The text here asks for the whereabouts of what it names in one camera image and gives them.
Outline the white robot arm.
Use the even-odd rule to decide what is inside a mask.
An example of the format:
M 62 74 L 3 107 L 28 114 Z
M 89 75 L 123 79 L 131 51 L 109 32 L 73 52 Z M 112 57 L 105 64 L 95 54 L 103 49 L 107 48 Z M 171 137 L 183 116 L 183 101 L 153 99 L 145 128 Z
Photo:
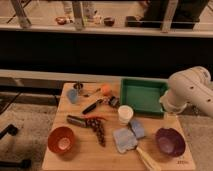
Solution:
M 195 105 L 213 118 L 213 90 L 209 88 L 210 72 L 201 66 L 173 73 L 168 79 L 168 90 L 159 102 L 168 113 L 181 113 L 187 103 Z

